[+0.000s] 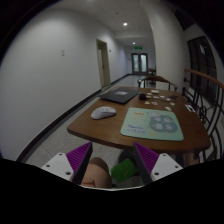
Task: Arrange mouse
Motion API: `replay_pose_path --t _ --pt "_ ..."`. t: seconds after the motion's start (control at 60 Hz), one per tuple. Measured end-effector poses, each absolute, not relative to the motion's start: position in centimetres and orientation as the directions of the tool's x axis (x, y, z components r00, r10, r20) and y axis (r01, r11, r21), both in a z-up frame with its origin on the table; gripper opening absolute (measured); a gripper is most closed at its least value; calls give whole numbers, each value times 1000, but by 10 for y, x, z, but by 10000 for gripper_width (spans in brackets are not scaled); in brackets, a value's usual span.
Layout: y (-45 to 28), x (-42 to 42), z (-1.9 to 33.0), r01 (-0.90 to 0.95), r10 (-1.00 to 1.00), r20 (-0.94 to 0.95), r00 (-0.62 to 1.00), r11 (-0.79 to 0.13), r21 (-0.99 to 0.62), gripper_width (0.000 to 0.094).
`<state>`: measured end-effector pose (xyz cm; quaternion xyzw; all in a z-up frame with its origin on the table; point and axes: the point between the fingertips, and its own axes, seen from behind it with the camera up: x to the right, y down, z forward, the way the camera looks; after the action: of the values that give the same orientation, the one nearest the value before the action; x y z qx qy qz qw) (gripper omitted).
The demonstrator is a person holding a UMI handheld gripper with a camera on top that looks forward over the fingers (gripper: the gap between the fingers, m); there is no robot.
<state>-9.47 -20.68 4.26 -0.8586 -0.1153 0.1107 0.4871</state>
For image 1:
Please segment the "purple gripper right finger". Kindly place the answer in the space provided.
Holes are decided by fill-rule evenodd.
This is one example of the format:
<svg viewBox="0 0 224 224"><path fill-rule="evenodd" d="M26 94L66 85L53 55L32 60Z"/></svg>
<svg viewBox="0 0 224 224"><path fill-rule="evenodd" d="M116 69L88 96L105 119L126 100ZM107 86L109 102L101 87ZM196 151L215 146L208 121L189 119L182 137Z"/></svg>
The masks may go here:
<svg viewBox="0 0 224 224"><path fill-rule="evenodd" d="M132 153L141 179L145 185L182 169L168 154L157 154L153 150L138 143L133 144Z"/></svg>

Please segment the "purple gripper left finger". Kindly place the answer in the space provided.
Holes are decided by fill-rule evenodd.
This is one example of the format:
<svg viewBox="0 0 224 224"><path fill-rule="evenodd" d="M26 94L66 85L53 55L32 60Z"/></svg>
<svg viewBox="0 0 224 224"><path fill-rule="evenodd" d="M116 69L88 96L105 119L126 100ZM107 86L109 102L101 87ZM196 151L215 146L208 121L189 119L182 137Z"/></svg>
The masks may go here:
<svg viewBox="0 0 224 224"><path fill-rule="evenodd" d="M93 152L92 143L86 143L65 154L59 152L42 169L80 185Z"/></svg>

